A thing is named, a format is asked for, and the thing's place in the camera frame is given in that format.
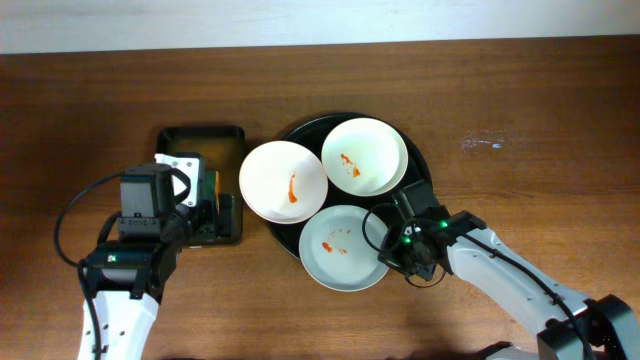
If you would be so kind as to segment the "green and orange sponge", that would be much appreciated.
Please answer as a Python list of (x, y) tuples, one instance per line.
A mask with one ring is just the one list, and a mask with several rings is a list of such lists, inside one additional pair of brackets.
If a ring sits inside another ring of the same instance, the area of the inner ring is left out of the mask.
[(217, 202), (220, 192), (220, 184), (218, 180), (218, 172), (215, 170), (206, 169), (203, 175), (203, 180), (200, 185), (201, 197), (203, 200)]

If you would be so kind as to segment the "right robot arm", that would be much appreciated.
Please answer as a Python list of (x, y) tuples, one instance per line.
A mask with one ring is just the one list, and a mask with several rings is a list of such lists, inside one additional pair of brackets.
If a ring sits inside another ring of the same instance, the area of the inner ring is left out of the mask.
[(394, 225), (378, 259), (406, 278), (431, 280), (437, 267), (473, 285), (535, 337), (537, 350), (509, 342), (487, 359), (636, 359), (639, 322), (615, 295), (600, 300), (565, 287), (512, 251), (475, 215), (424, 214)]

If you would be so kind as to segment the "grey-white plate with ketchup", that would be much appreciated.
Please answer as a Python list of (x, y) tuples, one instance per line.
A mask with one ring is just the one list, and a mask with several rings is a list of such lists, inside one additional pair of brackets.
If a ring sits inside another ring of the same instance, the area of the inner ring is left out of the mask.
[(336, 205), (321, 210), (303, 227), (299, 257), (319, 284), (341, 292), (372, 287), (388, 272), (375, 251), (388, 227), (361, 207)]

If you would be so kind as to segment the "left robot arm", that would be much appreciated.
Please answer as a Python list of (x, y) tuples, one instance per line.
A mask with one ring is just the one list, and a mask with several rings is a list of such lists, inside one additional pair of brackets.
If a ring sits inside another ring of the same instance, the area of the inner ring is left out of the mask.
[(81, 359), (138, 359), (165, 285), (187, 247), (233, 242), (234, 198), (218, 174), (145, 164), (120, 176), (121, 209), (77, 265), (84, 296)]

